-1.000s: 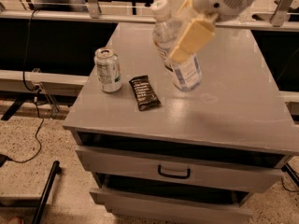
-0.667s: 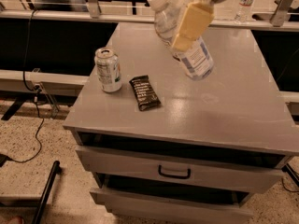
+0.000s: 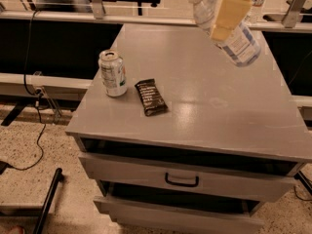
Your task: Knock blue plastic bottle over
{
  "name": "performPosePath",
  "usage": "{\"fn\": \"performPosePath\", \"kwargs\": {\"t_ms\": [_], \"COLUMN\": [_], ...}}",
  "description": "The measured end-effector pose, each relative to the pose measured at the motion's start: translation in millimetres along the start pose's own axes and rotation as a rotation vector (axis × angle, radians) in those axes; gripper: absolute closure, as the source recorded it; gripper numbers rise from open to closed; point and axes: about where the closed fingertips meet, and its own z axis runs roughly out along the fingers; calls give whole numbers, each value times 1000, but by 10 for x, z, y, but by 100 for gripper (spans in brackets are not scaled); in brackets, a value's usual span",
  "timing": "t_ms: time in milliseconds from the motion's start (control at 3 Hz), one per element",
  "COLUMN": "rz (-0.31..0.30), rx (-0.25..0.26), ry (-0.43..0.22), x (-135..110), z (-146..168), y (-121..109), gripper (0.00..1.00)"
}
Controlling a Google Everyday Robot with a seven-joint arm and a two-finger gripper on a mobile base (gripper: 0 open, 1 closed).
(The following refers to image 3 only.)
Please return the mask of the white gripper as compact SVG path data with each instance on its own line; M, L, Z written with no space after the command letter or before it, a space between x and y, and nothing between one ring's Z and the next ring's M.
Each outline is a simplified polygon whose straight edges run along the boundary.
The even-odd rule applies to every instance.
M225 41L246 16L251 6L251 0L221 0L211 38L219 42Z

